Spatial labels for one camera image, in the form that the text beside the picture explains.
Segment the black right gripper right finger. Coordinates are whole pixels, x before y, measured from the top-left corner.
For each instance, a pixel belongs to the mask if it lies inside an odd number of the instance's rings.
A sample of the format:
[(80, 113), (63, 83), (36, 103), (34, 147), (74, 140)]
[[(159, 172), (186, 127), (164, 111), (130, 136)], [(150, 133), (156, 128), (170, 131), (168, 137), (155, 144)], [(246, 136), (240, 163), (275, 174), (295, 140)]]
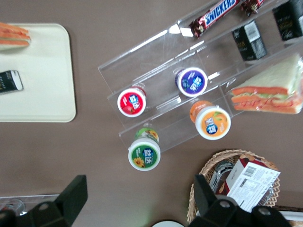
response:
[(256, 206), (246, 212), (227, 196), (217, 198), (203, 175), (195, 175), (194, 198), (200, 216), (192, 227), (289, 227), (290, 223), (276, 209)]

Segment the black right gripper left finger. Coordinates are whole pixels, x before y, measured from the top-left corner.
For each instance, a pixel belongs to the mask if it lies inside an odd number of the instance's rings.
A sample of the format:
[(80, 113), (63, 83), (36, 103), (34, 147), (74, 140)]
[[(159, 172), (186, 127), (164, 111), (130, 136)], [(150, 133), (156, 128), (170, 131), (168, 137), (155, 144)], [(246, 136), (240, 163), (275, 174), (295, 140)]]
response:
[(42, 201), (26, 210), (27, 200), (0, 200), (2, 227), (70, 227), (88, 199), (87, 177), (76, 176), (54, 201)]

